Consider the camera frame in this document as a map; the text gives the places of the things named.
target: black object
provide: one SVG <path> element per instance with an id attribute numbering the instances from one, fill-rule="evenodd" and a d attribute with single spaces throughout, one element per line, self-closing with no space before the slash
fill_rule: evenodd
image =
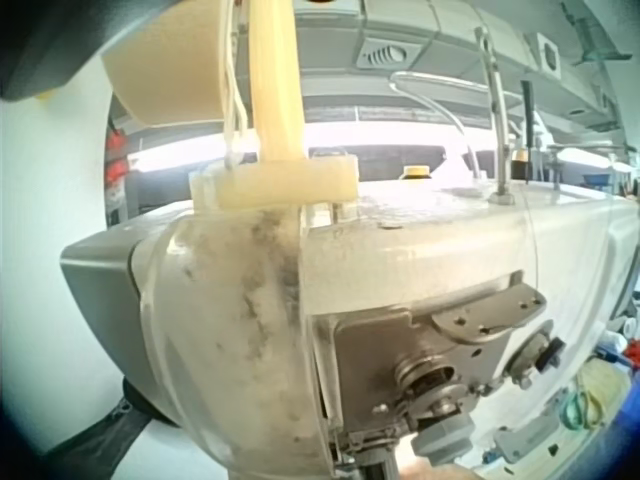
<path id="1" fill-rule="evenodd" d="M 166 423 L 167 425 L 171 425 L 172 427 L 177 427 L 175 423 L 173 423 L 164 413 L 158 410 L 149 400 L 144 397 L 136 387 L 131 385 L 129 381 L 125 378 L 122 380 L 122 391 L 124 393 L 124 398 L 131 404 L 133 408 L 138 410 L 139 412 L 148 415 L 153 420 L 158 420 L 162 423 Z"/>
<path id="2" fill-rule="evenodd" d="M 123 398 L 98 423 L 48 452 L 45 461 L 60 478 L 109 480 L 150 421 Z"/>
<path id="3" fill-rule="evenodd" d="M 526 181 L 529 182 L 531 172 L 531 150 L 533 149 L 533 85 L 529 80 L 522 80 L 522 98 L 524 99 L 524 119 L 527 130 L 525 142 L 527 145 Z"/>
<path id="4" fill-rule="evenodd" d="M 566 347 L 566 343 L 560 340 L 558 337 L 549 342 L 547 348 L 540 354 L 538 360 L 536 360 L 535 367 L 540 373 L 546 372 L 551 366 L 558 366 L 560 354 Z"/>
<path id="5" fill-rule="evenodd" d="M 180 0 L 2 0 L 0 98 L 61 87 L 94 55 Z"/>

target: ceiling vent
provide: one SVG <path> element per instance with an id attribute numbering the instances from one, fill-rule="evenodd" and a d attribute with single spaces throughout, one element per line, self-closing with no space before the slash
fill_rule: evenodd
<path id="1" fill-rule="evenodd" d="M 365 38 L 356 67 L 365 70 L 404 70 L 414 64 L 422 44 Z"/>
<path id="2" fill-rule="evenodd" d="M 540 73 L 556 80 L 562 80 L 558 46 L 540 33 L 528 35 L 527 41 L 536 58 Z"/>

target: metal plate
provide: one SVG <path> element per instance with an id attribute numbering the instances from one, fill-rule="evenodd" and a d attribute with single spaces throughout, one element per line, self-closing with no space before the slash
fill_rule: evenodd
<path id="1" fill-rule="evenodd" d="M 517 463 L 540 445 L 560 426 L 554 408 L 547 408 L 542 415 L 533 419 L 517 431 L 499 430 L 494 435 L 496 447 L 507 463 Z"/>
<path id="2" fill-rule="evenodd" d="M 492 379 L 508 341 L 508 335 L 502 335 L 482 348 L 460 345 L 440 335 L 428 316 L 414 318 L 409 309 L 376 309 L 336 317 L 336 359 L 347 432 L 382 429 L 398 421 L 394 370 L 407 356 L 446 354 L 459 382 L 479 385 Z M 476 403 L 469 396 L 460 406 L 470 411 Z"/>
<path id="3" fill-rule="evenodd" d="M 546 299 L 526 283 L 431 316 L 438 330 L 456 342 L 478 345 L 495 340 L 513 327 L 540 315 Z"/>

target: white wall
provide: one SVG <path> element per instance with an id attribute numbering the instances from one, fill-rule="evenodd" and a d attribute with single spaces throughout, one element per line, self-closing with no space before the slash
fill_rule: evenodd
<path id="1" fill-rule="evenodd" d="M 47 450 L 99 420 L 122 375 L 89 330 L 59 266 L 68 244 L 105 227 L 111 87 L 99 60 L 46 100 L 2 103 L 2 396 Z"/>

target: yellow cap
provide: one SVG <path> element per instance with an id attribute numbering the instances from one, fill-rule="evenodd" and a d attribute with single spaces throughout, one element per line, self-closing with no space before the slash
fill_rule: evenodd
<path id="1" fill-rule="evenodd" d="M 514 160 L 516 162 L 528 162 L 529 154 L 527 152 L 527 149 L 520 148 L 518 150 L 514 150 L 511 154 L 511 160 Z"/>
<path id="2" fill-rule="evenodd" d="M 431 173 L 427 165 L 407 165 L 404 167 L 403 177 L 428 177 Z"/>

